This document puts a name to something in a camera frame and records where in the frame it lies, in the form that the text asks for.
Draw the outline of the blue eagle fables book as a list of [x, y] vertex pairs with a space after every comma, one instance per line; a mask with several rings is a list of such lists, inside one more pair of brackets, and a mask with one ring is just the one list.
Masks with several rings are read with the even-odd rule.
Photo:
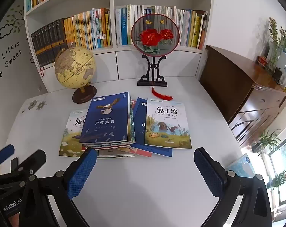
[[126, 141], [129, 108], [129, 92], [93, 98], [79, 141], [93, 145]]

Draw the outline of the rabbit book with figures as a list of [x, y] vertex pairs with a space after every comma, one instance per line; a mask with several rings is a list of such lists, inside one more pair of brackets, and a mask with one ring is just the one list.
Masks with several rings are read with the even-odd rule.
[[82, 146], [86, 147], [86, 148], [93, 148], [95, 150], [103, 150], [103, 149], [127, 147], [127, 146], [130, 146], [132, 144], [135, 144], [135, 141], [114, 142], [114, 143], [97, 144], [97, 145], [82, 144]]

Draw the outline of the green insect book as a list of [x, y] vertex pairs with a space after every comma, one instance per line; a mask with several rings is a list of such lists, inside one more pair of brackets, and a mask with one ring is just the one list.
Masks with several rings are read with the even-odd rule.
[[130, 127], [131, 127], [131, 141], [134, 144], [136, 142], [136, 140], [135, 140], [133, 108], [132, 108], [132, 104], [131, 103], [130, 103]]

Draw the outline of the row of black books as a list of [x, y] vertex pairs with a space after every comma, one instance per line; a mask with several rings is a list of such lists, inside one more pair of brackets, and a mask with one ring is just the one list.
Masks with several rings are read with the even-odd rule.
[[59, 51], [67, 49], [65, 19], [57, 19], [31, 34], [40, 68], [54, 63]]

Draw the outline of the light blue box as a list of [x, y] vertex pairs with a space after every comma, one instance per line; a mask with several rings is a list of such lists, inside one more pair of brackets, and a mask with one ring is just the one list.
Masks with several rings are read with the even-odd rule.
[[226, 167], [226, 171], [232, 170], [239, 177], [253, 178], [255, 175], [251, 160], [247, 154], [242, 155], [239, 159]]

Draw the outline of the bottom red book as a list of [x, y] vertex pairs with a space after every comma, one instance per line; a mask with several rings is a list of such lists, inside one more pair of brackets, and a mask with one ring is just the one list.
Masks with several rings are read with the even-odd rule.
[[140, 149], [136, 149], [133, 147], [118, 147], [118, 148], [106, 148], [106, 149], [97, 149], [97, 157], [98, 158], [125, 158], [125, 157], [135, 157], [135, 156], [143, 156], [143, 157], [152, 157], [152, 153]]

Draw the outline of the rabbit book on right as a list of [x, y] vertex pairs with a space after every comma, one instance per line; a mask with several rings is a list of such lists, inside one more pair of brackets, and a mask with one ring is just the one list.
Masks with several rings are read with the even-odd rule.
[[153, 147], [192, 149], [185, 105], [149, 98], [145, 144]]

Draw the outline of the red cover book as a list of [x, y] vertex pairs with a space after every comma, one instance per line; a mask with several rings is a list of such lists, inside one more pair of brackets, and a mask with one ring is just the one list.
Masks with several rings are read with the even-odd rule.
[[135, 104], [136, 104], [136, 101], [135, 100], [131, 100], [131, 107], [132, 107], [132, 111], [133, 112], [134, 112]]

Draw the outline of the brown wooden cabinet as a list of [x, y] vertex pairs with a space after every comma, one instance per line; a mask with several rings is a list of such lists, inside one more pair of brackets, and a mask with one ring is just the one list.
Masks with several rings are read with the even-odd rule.
[[238, 145], [252, 145], [286, 107], [286, 92], [254, 61], [210, 45], [206, 52], [199, 81]]

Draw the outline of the antique yellow globe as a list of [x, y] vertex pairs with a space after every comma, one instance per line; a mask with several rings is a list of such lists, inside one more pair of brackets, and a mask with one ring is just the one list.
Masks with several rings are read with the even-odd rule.
[[85, 103], [97, 93], [91, 80], [96, 73], [93, 53], [83, 47], [71, 47], [59, 51], [55, 58], [55, 76], [64, 87], [74, 89], [72, 101]]

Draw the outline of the red tassel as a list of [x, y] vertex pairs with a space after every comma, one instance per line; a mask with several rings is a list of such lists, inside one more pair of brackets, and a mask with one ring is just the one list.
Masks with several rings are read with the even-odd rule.
[[172, 96], [158, 93], [158, 92], [155, 90], [155, 87], [154, 87], [154, 86], [150, 86], [150, 88], [151, 88], [152, 94], [153, 94], [155, 97], [157, 97], [157, 98], [159, 98], [159, 99], [161, 99], [161, 100], [167, 100], [167, 101], [173, 100], [173, 97], [172, 97]]

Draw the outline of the black fan stand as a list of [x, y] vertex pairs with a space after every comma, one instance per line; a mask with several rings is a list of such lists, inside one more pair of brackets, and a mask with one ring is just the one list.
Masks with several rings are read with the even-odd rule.
[[159, 65], [163, 59], [166, 59], [167, 56], [161, 56], [157, 63], [155, 63], [155, 56], [152, 57], [152, 62], [150, 62], [147, 55], [142, 54], [142, 58], [147, 60], [148, 69], [145, 75], [142, 75], [140, 80], [137, 81], [137, 86], [155, 86], [155, 87], [167, 87], [168, 84], [165, 81], [164, 77], [160, 75]]

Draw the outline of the white bookshelf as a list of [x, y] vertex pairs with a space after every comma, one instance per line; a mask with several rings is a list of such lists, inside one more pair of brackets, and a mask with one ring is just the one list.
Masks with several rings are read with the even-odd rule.
[[213, 0], [24, 0], [25, 30], [38, 74], [48, 92], [61, 90], [55, 62], [39, 67], [31, 34], [64, 20], [67, 46], [81, 46], [95, 57], [95, 82], [138, 79], [148, 64], [132, 43], [134, 23], [162, 14], [177, 25], [180, 41], [159, 65], [160, 75], [197, 77], [209, 30]]

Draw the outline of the red embroidered round fan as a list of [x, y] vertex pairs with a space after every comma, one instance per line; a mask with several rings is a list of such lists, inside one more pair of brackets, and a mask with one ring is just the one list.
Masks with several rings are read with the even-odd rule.
[[162, 14], [147, 14], [140, 17], [131, 29], [135, 48], [151, 57], [161, 57], [175, 50], [180, 33], [173, 20]]

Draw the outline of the potted green plant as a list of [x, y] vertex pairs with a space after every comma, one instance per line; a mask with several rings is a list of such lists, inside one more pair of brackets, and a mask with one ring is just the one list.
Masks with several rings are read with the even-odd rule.
[[266, 69], [273, 75], [281, 52], [286, 49], [286, 29], [283, 27], [278, 28], [276, 20], [269, 17], [268, 30], [270, 32], [270, 40]]

